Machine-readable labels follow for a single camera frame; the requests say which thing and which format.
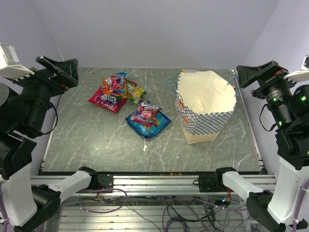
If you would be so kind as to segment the orange Fox's candy bag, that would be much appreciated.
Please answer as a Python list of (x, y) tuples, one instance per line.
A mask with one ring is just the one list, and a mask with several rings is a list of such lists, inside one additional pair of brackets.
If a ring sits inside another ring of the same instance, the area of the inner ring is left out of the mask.
[(101, 88), (103, 94), (111, 95), (116, 93), (120, 89), (120, 78), (115, 75), (103, 78)]

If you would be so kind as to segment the blue checkered paper bag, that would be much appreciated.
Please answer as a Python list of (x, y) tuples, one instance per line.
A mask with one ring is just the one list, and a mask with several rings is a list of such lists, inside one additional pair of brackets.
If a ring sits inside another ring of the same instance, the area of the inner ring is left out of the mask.
[(175, 107), (188, 144), (217, 138), (232, 116), (237, 87), (214, 71), (182, 71), (170, 90), (176, 93)]

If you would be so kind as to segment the red snack bag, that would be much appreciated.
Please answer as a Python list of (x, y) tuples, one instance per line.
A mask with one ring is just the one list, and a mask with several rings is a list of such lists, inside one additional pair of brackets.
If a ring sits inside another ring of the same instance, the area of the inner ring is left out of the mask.
[(133, 87), (137, 87), (137, 83), (127, 80), (127, 94), (123, 95), (119, 92), (111, 92), (109, 86), (110, 79), (102, 79), (102, 85), (96, 93), (88, 100), (88, 102), (107, 109), (115, 114), (126, 103)]

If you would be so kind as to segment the yellow green candy wrapper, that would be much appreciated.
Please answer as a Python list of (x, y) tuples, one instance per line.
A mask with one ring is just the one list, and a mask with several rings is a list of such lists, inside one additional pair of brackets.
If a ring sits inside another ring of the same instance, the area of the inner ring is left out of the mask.
[(137, 83), (129, 80), (127, 81), (127, 98), (131, 102), (135, 104), (139, 103), (139, 101), (142, 99), (142, 96), (146, 93), (147, 92), (143, 88), (139, 87)]

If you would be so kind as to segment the purple Fox's berries candy bag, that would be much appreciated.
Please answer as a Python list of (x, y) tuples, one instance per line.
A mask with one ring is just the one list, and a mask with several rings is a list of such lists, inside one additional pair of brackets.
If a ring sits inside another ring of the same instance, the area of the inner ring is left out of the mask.
[(131, 120), (133, 122), (151, 127), (155, 124), (156, 114), (159, 110), (161, 110), (161, 107), (140, 100), (138, 108), (136, 112), (132, 115)]

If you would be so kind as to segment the blue snack bag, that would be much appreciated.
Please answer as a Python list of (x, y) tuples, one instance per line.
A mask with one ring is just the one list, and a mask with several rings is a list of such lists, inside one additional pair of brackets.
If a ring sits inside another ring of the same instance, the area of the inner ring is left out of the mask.
[(135, 119), (136, 111), (126, 117), (127, 124), (140, 136), (145, 139), (156, 137), (163, 129), (165, 129), (171, 120), (163, 113), (158, 111), (154, 123), (141, 122)]

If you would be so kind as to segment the M&M's candy bag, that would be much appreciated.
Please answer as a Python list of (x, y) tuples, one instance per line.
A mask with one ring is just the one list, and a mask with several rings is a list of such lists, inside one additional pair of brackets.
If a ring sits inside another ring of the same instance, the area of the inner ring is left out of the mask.
[(116, 73), (116, 89), (115, 91), (121, 94), (127, 93), (127, 73), (126, 72), (118, 72)]

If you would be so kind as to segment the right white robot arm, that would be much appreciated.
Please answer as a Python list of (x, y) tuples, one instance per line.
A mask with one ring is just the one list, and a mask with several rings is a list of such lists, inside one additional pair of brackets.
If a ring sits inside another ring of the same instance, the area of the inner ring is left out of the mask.
[(213, 187), (231, 189), (245, 202), (250, 216), (271, 232), (306, 229), (302, 202), (309, 191), (309, 71), (288, 72), (277, 62), (236, 68), (239, 86), (253, 82), (255, 98), (266, 100), (275, 120), (280, 162), (275, 190), (270, 192), (244, 179), (234, 168), (217, 169)]

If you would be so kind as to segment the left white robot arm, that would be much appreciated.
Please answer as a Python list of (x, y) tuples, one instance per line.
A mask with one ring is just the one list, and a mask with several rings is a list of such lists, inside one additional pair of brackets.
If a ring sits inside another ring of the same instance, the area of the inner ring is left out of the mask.
[(48, 110), (55, 109), (54, 96), (78, 86), (78, 60), (55, 61), (39, 56), (41, 70), (19, 66), (20, 74), (7, 70), (1, 75), (22, 87), (16, 93), (0, 86), (0, 222), (16, 232), (31, 232), (54, 215), (73, 194), (98, 188), (98, 173), (81, 167), (55, 184), (33, 186), (30, 182), (35, 138), (43, 136)]

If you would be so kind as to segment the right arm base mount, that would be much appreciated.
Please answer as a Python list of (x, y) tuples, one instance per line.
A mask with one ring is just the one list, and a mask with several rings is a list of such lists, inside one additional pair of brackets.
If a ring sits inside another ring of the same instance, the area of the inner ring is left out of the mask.
[(219, 186), (215, 177), (211, 175), (199, 176), (197, 180), (199, 192), (223, 192), (225, 190), (225, 188)]

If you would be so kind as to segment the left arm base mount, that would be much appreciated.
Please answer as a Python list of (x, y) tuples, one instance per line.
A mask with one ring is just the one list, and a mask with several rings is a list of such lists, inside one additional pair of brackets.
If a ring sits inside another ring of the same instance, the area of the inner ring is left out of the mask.
[(110, 193), (112, 192), (113, 189), (113, 176), (110, 174), (99, 174), (98, 175), (98, 184), (97, 184), (97, 189), (105, 189), (106, 192)]

